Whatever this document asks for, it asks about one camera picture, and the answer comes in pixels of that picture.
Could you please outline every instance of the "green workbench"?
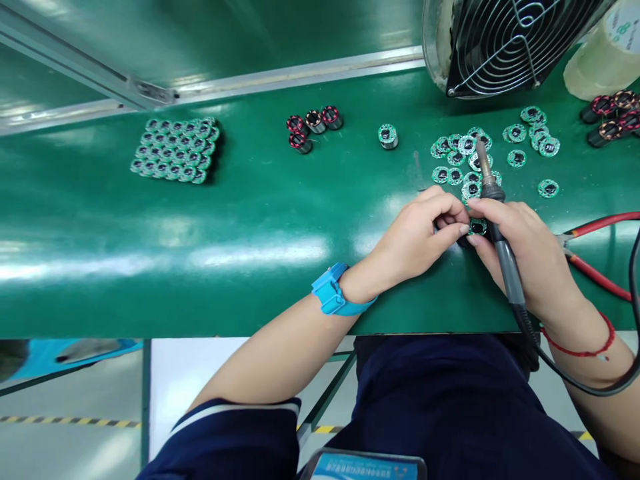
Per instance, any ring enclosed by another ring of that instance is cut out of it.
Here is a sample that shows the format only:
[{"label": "green workbench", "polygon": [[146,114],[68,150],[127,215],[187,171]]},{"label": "green workbench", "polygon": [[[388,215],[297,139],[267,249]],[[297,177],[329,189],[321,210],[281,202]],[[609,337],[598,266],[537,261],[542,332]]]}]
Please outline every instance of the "green workbench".
[{"label": "green workbench", "polygon": [[[480,126],[493,137],[507,198],[525,201],[554,232],[636,210],[640,139],[601,149],[585,142],[583,102],[559,65],[538,91],[484,101],[446,98],[424,69],[175,107],[156,117],[214,115],[223,130],[212,183],[141,178],[129,171],[148,114],[0,139],[0,337],[209,337],[250,335],[310,291],[337,261],[354,263],[400,208],[432,185],[429,154],[441,135]],[[344,127],[296,153],[285,120],[325,104]],[[540,106],[560,153],[508,166],[502,130]],[[377,129],[390,122],[398,148]],[[420,168],[413,153],[420,155]],[[536,186],[561,187],[543,199]],[[457,187],[445,187],[458,191]],[[627,287],[637,225],[573,242],[572,249]],[[630,306],[577,273],[585,294],[618,328]],[[353,333],[514,331],[508,306],[476,254],[452,247],[424,276],[387,292]]]}]

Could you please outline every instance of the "dark blue shirt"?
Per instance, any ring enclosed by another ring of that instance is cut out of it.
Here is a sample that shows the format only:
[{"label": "dark blue shirt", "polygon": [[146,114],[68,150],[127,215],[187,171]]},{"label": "dark blue shirt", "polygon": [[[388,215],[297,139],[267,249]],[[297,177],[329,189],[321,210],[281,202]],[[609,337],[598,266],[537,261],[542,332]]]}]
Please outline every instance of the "dark blue shirt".
[{"label": "dark blue shirt", "polygon": [[[299,406],[206,402],[180,419],[138,478],[293,479]],[[438,480],[615,479],[546,415],[491,335],[384,342],[363,368],[351,422],[327,446],[422,457]]]}]

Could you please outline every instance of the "pliers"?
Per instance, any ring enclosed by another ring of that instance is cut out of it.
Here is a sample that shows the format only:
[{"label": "pliers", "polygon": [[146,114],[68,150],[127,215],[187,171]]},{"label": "pliers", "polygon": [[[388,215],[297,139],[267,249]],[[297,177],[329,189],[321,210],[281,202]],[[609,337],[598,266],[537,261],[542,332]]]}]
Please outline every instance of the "pliers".
[{"label": "pliers", "polygon": [[578,270],[580,270],[582,273],[588,276],[588,278],[596,282],[605,290],[608,290],[610,293],[616,295],[617,297],[630,302],[631,294],[628,291],[624,290],[624,288],[619,287],[614,282],[606,278],[602,273],[598,272],[598,270],[590,266],[587,262],[582,260],[582,258],[578,257],[574,252],[567,248],[567,242],[573,240],[574,238],[582,237],[582,235],[586,235],[588,233],[591,233],[592,231],[600,230],[601,228],[608,227],[610,225],[614,225],[618,222],[626,220],[640,220],[640,212],[619,213],[617,215],[611,215],[610,217],[603,217],[601,219],[586,223],[580,227],[568,230],[564,233],[561,233],[560,235],[556,235],[555,237],[558,240],[558,243],[560,243],[562,250],[565,252],[567,260],[572,263]]}]

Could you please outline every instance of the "black cable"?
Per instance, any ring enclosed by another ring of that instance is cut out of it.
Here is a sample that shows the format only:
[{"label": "black cable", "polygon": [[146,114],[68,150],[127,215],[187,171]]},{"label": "black cable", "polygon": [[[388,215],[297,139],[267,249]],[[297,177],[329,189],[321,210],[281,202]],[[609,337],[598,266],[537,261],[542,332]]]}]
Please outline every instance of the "black cable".
[{"label": "black cable", "polygon": [[[638,249],[640,246],[640,229],[638,230],[638,234],[635,238],[635,242],[633,244],[633,248],[631,249],[631,259],[629,260],[629,292],[631,293],[631,306],[633,308],[633,318],[635,320],[635,328],[638,333],[638,338],[640,342],[640,298],[638,297],[638,286],[637,286],[637,272],[636,272],[636,262],[638,258]],[[533,330],[533,326],[531,324],[531,320],[529,319],[529,314],[525,308],[522,308],[520,305],[515,305],[513,307],[513,316],[520,328],[520,331],[526,338],[533,344],[533,348],[536,350],[540,358],[544,360],[544,362],[560,377],[562,380],[566,381],[568,384],[573,385],[578,390],[582,390],[585,393],[590,395],[594,395],[596,397],[610,397],[617,393],[622,392],[625,388],[627,388],[632,382],[637,378],[638,374],[640,374],[640,355],[636,355],[633,363],[631,364],[631,368],[629,368],[628,372],[626,372],[620,380],[615,382],[613,385],[610,385],[603,389],[592,388],[588,385],[585,385],[582,382],[579,382],[575,378],[569,376],[566,372],[562,371],[560,367],[558,367],[551,358],[540,348],[540,344],[536,338],[535,332]]]}]

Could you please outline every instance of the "blue anti-static wrist strap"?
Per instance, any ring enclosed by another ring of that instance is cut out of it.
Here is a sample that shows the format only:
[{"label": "blue anti-static wrist strap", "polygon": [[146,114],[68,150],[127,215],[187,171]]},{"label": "blue anti-static wrist strap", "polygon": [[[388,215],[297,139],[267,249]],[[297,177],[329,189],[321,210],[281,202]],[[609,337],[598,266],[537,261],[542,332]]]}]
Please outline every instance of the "blue anti-static wrist strap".
[{"label": "blue anti-static wrist strap", "polygon": [[322,312],[327,315],[351,317],[365,312],[378,297],[368,303],[352,303],[345,299],[338,280],[349,268],[346,263],[336,263],[311,284],[311,292],[322,302]]}]

